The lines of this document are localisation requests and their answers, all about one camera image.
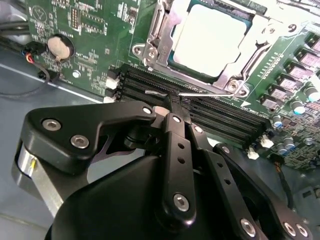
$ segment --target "metal screw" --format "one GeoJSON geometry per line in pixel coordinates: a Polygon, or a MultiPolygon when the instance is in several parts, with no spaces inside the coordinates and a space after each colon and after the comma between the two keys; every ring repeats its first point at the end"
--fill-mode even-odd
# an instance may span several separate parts
{"type": "Polygon", "coordinates": [[[182,212],[189,210],[189,202],[185,196],[181,194],[176,194],[173,196],[174,205],[182,212]]]}
{"type": "Polygon", "coordinates": [[[46,119],[42,122],[42,126],[48,131],[58,131],[61,129],[61,124],[55,119],[46,119]]]}
{"type": "Polygon", "coordinates": [[[247,219],[242,218],[241,219],[241,226],[243,230],[248,234],[250,237],[254,238],[256,236],[256,230],[254,226],[249,222],[247,219]]]}
{"type": "Polygon", "coordinates": [[[230,153],[229,148],[227,148],[226,146],[223,146],[223,147],[222,147],[222,150],[225,151],[227,154],[230,153]]]}
{"type": "Polygon", "coordinates": [[[196,130],[198,133],[202,134],[204,131],[199,126],[195,126],[194,130],[196,130]]]}
{"type": "Polygon", "coordinates": [[[177,116],[173,116],[173,120],[175,120],[177,123],[181,122],[180,118],[178,118],[177,116]]]}
{"type": "Polygon", "coordinates": [[[74,135],[71,140],[71,144],[78,149],[86,149],[89,146],[89,140],[82,135],[74,135]]]}
{"type": "Polygon", "coordinates": [[[75,79],[78,79],[81,77],[81,72],[79,72],[78,70],[74,70],[72,72],[72,76],[75,78],[75,79]]]}
{"type": "Polygon", "coordinates": [[[149,52],[149,57],[153,59],[155,57],[155,53],[153,51],[149,52]]]}
{"type": "Polygon", "coordinates": [[[134,50],[134,53],[137,54],[137,55],[140,55],[141,54],[141,49],[139,47],[136,47],[134,50]]]}
{"type": "Polygon", "coordinates": [[[297,224],[296,227],[304,237],[308,237],[308,232],[300,224],[297,224]]]}
{"type": "Polygon", "coordinates": [[[235,90],[238,89],[239,84],[238,84],[238,82],[236,80],[232,80],[232,81],[230,81],[228,83],[227,87],[228,87],[229,91],[233,91],[234,92],[235,90]]]}
{"type": "Polygon", "coordinates": [[[152,111],[151,111],[149,108],[147,108],[147,107],[142,108],[142,110],[143,110],[146,114],[151,114],[151,113],[152,113],[152,111]]]}
{"type": "Polygon", "coordinates": [[[291,236],[295,237],[297,235],[296,231],[289,223],[285,222],[284,227],[291,236]]]}

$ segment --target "green circuit board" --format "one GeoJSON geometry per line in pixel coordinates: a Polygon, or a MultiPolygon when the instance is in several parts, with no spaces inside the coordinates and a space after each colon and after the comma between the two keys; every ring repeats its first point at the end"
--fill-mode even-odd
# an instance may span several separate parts
{"type": "Polygon", "coordinates": [[[61,72],[61,80],[99,96],[105,95],[110,65],[139,65],[131,45],[145,41],[156,0],[28,0],[33,40],[46,43],[63,34],[75,46],[75,57],[57,65],[49,53],[37,61],[61,72]],[[74,78],[78,70],[81,76],[74,78]]]}
{"type": "MultiPolygon", "coordinates": [[[[132,46],[144,43],[148,35],[157,0],[27,0],[29,28],[34,41],[46,43],[54,34],[62,34],[72,40],[75,56],[57,64],[52,56],[45,52],[36,57],[50,70],[61,73],[61,80],[75,87],[105,95],[107,72],[110,66],[119,67],[130,64],[146,70],[141,61],[132,53],[132,46]],[[77,70],[80,76],[75,78],[77,70]]],[[[234,0],[251,6],[261,12],[265,9],[254,5],[252,1],[234,0]]],[[[277,153],[277,144],[286,136],[294,138],[295,150],[285,157],[286,164],[294,168],[310,168],[320,149],[320,103],[309,103],[303,93],[308,81],[293,92],[275,110],[264,107],[260,99],[274,84],[281,73],[285,73],[290,62],[297,62],[295,53],[306,46],[313,35],[320,36],[320,27],[314,22],[307,22],[296,34],[280,37],[255,70],[247,84],[250,94],[245,98],[221,99],[237,108],[270,119],[274,114],[290,120],[279,130],[274,146],[262,152],[267,157],[277,153]],[[306,107],[303,115],[295,115],[291,110],[292,99],[299,99],[306,107]],[[305,145],[304,139],[312,138],[314,144],[305,145]]]]}

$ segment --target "electrolytic capacitor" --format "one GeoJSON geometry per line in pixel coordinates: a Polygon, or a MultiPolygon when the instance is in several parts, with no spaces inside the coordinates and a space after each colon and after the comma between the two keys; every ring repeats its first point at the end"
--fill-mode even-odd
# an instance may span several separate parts
{"type": "Polygon", "coordinates": [[[283,155],[288,152],[288,150],[285,148],[285,145],[283,143],[279,143],[276,146],[276,149],[278,151],[278,154],[280,154],[280,155],[283,155]]]}
{"type": "Polygon", "coordinates": [[[320,100],[320,92],[314,87],[310,86],[304,90],[304,94],[310,102],[316,102],[320,100]]]}
{"type": "Polygon", "coordinates": [[[291,103],[291,108],[292,108],[294,114],[297,114],[297,115],[304,114],[306,111],[305,106],[299,100],[294,100],[291,103]]]}
{"type": "Polygon", "coordinates": [[[280,115],[274,115],[272,117],[272,122],[275,128],[281,128],[283,126],[280,115]]]}
{"type": "Polygon", "coordinates": [[[287,149],[287,150],[291,150],[296,147],[295,143],[294,143],[294,139],[290,136],[283,139],[283,144],[284,144],[285,149],[287,149]]]}

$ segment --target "red wire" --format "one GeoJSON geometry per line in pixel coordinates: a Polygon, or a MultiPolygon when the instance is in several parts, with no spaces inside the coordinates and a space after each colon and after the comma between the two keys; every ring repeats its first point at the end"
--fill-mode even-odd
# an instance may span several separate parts
{"type": "Polygon", "coordinates": [[[34,64],[34,63],[35,63],[35,61],[33,60],[32,56],[31,56],[31,53],[27,53],[27,54],[25,55],[25,58],[26,58],[26,61],[27,61],[28,63],[30,63],[30,64],[34,64]]]}

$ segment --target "wire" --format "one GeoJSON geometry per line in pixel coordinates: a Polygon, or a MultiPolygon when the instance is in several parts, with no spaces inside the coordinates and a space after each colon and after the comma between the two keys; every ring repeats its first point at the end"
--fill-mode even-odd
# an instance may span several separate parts
{"type": "Polygon", "coordinates": [[[27,53],[27,54],[25,55],[25,59],[26,59],[26,61],[27,61],[28,63],[30,63],[30,64],[34,64],[34,63],[35,63],[34,59],[32,58],[31,53],[27,53]]]}
{"type": "Polygon", "coordinates": [[[28,28],[25,29],[10,29],[10,30],[0,30],[1,36],[12,36],[12,35],[29,35],[30,31],[28,28]]]}
{"type": "Polygon", "coordinates": [[[43,88],[45,88],[47,86],[47,84],[50,81],[50,74],[49,72],[39,63],[37,62],[33,62],[32,63],[35,67],[37,67],[38,69],[40,69],[42,72],[44,72],[45,74],[45,81],[38,86],[37,88],[30,90],[30,91],[26,91],[26,92],[20,92],[20,93],[5,93],[5,92],[0,92],[0,97],[2,98],[7,98],[7,99],[20,99],[20,98],[27,98],[30,97],[32,95],[37,94],[38,92],[40,92],[43,88]]]}
{"type": "Polygon", "coordinates": [[[285,178],[285,175],[282,171],[282,165],[279,162],[275,162],[274,165],[275,165],[275,170],[279,175],[283,191],[285,192],[285,195],[286,195],[287,207],[292,210],[294,208],[294,197],[292,195],[290,186],[285,178]]]}
{"type": "Polygon", "coordinates": [[[0,30],[3,29],[19,29],[19,28],[28,28],[29,23],[27,21],[11,21],[11,22],[1,22],[0,30]]]}

